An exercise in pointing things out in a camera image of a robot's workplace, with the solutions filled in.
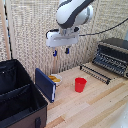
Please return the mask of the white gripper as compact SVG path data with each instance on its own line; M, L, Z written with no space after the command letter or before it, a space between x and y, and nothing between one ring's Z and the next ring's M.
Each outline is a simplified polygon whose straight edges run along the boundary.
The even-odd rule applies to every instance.
M78 42L79 29L53 29L46 33L46 45L48 47L59 47L72 45ZM65 54L69 54L70 47L66 47ZM53 48L53 57L57 56L57 49Z

